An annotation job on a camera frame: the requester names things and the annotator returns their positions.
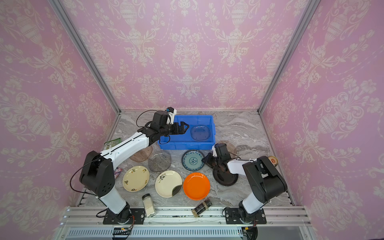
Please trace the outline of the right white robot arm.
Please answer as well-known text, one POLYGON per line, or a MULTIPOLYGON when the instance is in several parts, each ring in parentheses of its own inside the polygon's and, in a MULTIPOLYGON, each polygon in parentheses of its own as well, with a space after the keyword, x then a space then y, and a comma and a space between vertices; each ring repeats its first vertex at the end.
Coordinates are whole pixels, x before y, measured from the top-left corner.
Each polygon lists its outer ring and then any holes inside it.
POLYGON ((231 188, 238 182, 239 176, 247 179, 250 193, 239 203, 240 218, 246 223, 288 188, 286 180, 269 157, 250 160, 235 158, 225 143, 215 144, 213 152, 203 157, 202 162, 211 168, 215 182, 222 187, 231 188))

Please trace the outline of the pinkish translucent plate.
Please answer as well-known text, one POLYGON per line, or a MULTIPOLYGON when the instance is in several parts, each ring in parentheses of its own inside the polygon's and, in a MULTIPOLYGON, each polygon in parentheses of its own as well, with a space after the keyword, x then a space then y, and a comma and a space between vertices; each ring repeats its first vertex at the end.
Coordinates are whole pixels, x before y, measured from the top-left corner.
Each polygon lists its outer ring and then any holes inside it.
POLYGON ((224 143, 227 145, 227 150, 229 153, 235 154, 235 155, 237 154, 237 149, 232 143, 228 141, 224 141, 224 143))

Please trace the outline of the blue patterned ceramic plate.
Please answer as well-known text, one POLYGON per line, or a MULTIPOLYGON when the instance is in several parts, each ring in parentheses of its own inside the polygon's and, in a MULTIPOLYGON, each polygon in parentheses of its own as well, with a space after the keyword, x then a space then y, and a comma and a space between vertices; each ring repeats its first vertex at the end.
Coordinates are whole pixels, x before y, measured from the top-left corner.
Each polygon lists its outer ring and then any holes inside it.
POLYGON ((203 168, 204 154, 198 150, 189 150, 182 156, 182 165, 185 169, 191 172, 196 172, 203 168))

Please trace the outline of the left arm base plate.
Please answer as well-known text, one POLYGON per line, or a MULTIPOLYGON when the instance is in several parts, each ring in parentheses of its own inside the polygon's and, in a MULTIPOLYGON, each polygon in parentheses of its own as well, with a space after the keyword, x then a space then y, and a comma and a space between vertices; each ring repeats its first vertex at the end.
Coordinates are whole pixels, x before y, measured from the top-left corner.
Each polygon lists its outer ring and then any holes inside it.
POLYGON ((143 208, 124 209, 121 213, 115 214, 110 209, 107 209, 104 216, 104 225, 142 225, 146 218, 146 213, 143 208))

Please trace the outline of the clear glass plate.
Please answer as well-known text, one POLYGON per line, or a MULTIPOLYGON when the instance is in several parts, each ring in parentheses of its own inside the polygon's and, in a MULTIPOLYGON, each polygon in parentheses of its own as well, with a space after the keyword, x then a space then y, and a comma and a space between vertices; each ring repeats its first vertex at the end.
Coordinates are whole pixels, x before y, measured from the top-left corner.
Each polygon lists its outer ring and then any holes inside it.
POLYGON ((208 126, 194 126, 191 128, 191 138, 194 141, 206 141, 211 137, 211 130, 208 126))

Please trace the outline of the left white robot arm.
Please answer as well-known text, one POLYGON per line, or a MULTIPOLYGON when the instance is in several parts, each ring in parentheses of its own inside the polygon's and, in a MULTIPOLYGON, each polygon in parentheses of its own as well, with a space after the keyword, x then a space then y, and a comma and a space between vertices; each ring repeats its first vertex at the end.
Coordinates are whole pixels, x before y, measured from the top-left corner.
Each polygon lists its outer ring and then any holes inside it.
POLYGON ((183 121, 177 122, 176 115, 177 110, 171 107, 155 111, 152 120, 138 127, 131 137, 108 150, 87 154, 79 170, 79 181, 116 217, 131 214, 130 205, 115 187, 116 168, 132 155, 160 141, 161 137, 184 135, 190 125, 183 121))

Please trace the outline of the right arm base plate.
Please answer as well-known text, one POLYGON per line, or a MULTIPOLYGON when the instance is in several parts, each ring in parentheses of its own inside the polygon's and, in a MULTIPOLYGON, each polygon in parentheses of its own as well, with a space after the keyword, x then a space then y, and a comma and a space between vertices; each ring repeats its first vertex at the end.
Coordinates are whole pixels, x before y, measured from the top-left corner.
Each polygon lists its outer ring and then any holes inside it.
POLYGON ((265 225, 267 223, 266 215, 263 209, 249 214, 241 208, 225 207, 222 211, 222 214, 226 219, 227 225, 265 225))

